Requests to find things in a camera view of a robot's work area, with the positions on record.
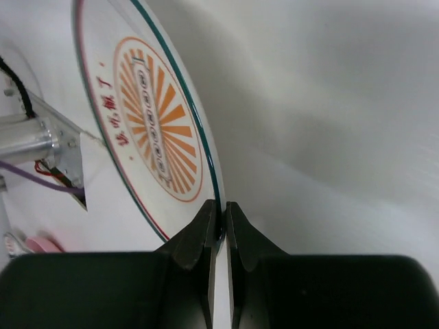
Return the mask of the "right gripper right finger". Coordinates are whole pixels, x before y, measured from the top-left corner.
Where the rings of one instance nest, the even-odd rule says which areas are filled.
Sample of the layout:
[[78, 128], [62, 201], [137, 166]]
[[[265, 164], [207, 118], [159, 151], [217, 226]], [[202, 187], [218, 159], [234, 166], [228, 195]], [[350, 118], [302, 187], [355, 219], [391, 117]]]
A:
[[290, 255], [227, 204], [233, 328], [437, 328], [438, 292], [399, 255]]

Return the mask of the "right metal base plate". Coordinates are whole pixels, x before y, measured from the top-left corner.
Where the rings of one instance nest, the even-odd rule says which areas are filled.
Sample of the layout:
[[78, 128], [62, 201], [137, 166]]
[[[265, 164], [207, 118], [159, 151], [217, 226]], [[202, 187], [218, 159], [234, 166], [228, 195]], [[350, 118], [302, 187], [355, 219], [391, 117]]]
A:
[[83, 130], [32, 92], [27, 93], [32, 110], [52, 139], [52, 150], [42, 160], [56, 178], [65, 178], [75, 188], [84, 187], [80, 139], [95, 136]]

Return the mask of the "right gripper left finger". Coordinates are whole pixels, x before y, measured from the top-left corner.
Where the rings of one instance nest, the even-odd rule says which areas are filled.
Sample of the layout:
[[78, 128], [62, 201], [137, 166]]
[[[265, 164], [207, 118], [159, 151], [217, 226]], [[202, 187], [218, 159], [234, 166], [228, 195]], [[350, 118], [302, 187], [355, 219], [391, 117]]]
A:
[[1, 272], [2, 328], [211, 328], [217, 206], [153, 252], [28, 254]]

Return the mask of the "orange sunburst plate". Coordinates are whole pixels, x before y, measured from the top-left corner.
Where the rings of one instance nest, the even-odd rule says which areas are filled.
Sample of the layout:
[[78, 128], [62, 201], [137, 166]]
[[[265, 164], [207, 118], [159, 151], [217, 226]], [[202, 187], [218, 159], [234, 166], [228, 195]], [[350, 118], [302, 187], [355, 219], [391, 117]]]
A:
[[225, 209], [219, 156], [191, 77], [145, 1], [74, 1], [76, 57], [110, 158], [167, 241], [212, 199]]

